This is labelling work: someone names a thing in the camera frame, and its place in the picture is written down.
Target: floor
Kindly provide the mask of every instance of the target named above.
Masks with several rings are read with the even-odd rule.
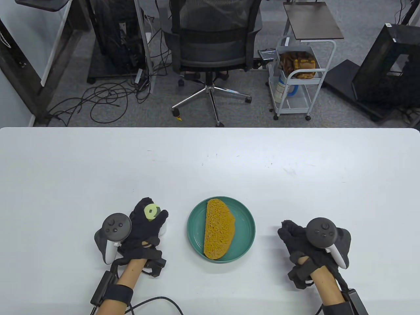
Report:
[[[150,16],[157,16],[153,1],[144,1],[144,10]],[[361,64],[367,52],[375,41],[385,22],[394,23],[395,13],[399,11],[399,0],[326,0],[344,40],[337,40],[337,51],[331,66],[345,59]],[[286,14],[283,3],[279,0],[262,0],[261,14],[263,29],[258,33],[255,49],[275,47],[278,37],[283,33]],[[153,23],[158,29],[158,21]],[[50,108],[64,99],[81,97],[87,88],[86,83],[90,55],[94,43],[94,34],[86,33],[80,40],[69,65],[60,80]],[[151,54],[159,53],[160,37],[153,39]],[[328,49],[315,45],[314,52],[320,63],[326,63]],[[199,87],[193,82],[186,82],[180,88],[177,85],[178,75],[169,68],[167,76],[157,77],[153,94],[142,104],[138,104],[135,96],[128,97],[125,114],[113,123],[101,124],[94,122],[89,113],[92,105],[85,104],[79,113],[71,118],[69,126],[119,126],[119,127],[211,127],[215,125],[210,99],[207,95],[180,108],[182,121],[172,116],[170,107],[196,92]],[[265,86],[267,73],[264,71],[232,71],[228,81],[217,81],[219,86],[225,86],[252,95],[251,104],[242,99],[222,96],[216,93],[216,103],[220,121],[226,127],[406,127],[400,116],[395,114],[382,125],[372,122],[365,114],[357,111],[348,103],[321,89],[318,100],[312,112],[312,120],[306,121],[303,114],[282,115],[278,121],[273,120],[270,113],[270,95]],[[119,117],[125,110],[125,99],[117,101],[120,107],[98,105],[92,111],[92,117],[97,121],[110,121]],[[77,104],[77,100],[65,102],[56,110],[66,110]],[[49,126],[63,126],[62,121],[53,119]]]

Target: hand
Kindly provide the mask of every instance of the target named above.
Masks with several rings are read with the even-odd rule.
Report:
[[[316,266],[326,266],[334,278],[337,279],[342,289],[347,288],[347,284],[341,277],[338,271],[339,267],[331,254],[327,253],[324,249],[313,246],[306,237],[305,228],[290,220],[286,220],[281,223],[281,228],[278,229],[277,233],[285,243],[290,254],[290,260],[293,263],[297,264],[300,257],[309,256]]]
[[[159,231],[168,217],[168,212],[162,210],[149,221],[144,208],[152,203],[152,199],[143,198],[130,214],[131,233],[118,249],[126,260],[142,258],[157,260],[162,257],[162,251],[156,250],[155,247],[160,243]]]

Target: chair base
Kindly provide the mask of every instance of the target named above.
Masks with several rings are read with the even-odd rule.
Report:
[[[210,97],[211,103],[213,105],[213,111],[214,111],[214,116],[216,118],[216,127],[224,127],[224,125],[220,122],[219,120],[219,115],[217,113],[217,106],[216,106],[216,101],[214,99],[214,92],[215,91],[222,91],[222,92],[226,92],[229,94],[233,94],[236,96],[242,96],[245,97],[245,102],[246,103],[251,103],[252,102],[252,97],[248,94],[244,94],[244,93],[240,93],[234,90],[230,90],[230,89],[225,89],[223,87],[216,87],[213,84],[213,75],[212,73],[210,73],[211,78],[209,78],[209,73],[206,73],[206,82],[207,84],[205,84],[204,82],[201,82],[199,80],[193,80],[193,82],[199,83],[203,85],[203,88],[197,92],[195,92],[194,94],[188,96],[186,99],[180,101],[179,103],[175,104],[174,106],[172,106],[172,114],[175,117],[179,117],[179,109],[178,106],[181,106],[183,104],[185,104],[186,102],[192,100],[193,98],[195,98],[196,96],[202,94],[202,93],[207,93]]]

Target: green plate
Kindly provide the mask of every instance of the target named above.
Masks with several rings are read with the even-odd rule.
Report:
[[[208,259],[204,255],[204,233],[206,230],[207,202],[210,199],[223,201],[235,217],[235,236],[229,251],[217,260]],[[191,245],[204,259],[213,263],[229,263],[243,256],[251,247],[255,238],[255,222],[251,213],[239,201],[229,197],[211,197],[200,202],[188,218],[187,233]]]

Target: forearm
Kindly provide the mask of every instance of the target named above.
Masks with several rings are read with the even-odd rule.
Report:
[[[301,257],[298,260],[298,263],[303,264],[307,259],[308,257]],[[334,276],[326,266],[318,268],[313,273],[311,273],[311,278],[314,281],[322,303],[325,306],[336,305],[345,302]]]
[[[123,274],[119,278],[117,284],[127,286],[134,290],[137,280],[146,264],[145,259],[131,260]],[[123,315],[126,311],[127,305],[120,301],[105,300],[98,310],[97,315]]]

